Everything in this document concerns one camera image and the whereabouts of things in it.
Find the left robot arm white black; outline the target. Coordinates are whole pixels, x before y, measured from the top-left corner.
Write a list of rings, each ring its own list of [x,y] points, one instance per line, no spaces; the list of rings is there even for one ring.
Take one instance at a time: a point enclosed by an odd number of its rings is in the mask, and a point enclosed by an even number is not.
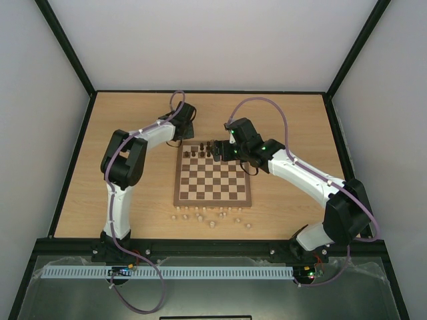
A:
[[[133,187],[143,175],[147,152],[162,143],[194,137],[193,120],[197,109],[180,102],[177,109],[136,131],[113,132],[101,161],[108,192],[107,218],[100,235],[96,258],[103,262],[128,262],[131,252],[129,213]]]

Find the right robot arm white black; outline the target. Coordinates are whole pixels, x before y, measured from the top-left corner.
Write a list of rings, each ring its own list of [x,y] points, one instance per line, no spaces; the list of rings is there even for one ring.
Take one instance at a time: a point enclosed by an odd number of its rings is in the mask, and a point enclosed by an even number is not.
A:
[[[248,163],[290,182],[324,208],[323,221],[302,227],[291,238],[291,253],[298,261],[307,260],[318,247],[349,245],[369,225],[378,226],[361,181],[327,175],[298,159],[286,145],[274,139],[264,141],[249,119],[238,119],[225,129],[228,140],[211,142],[216,161]]]

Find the wooden chess board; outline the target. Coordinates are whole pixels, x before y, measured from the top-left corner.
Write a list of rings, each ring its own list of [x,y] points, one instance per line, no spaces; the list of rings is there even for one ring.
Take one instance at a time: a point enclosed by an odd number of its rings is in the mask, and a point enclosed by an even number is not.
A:
[[[204,144],[201,158],[199,145]],[[251,207],[248,165],[207,158],[207,141],[184,141],[177,150],[173,204],[176,207]]]

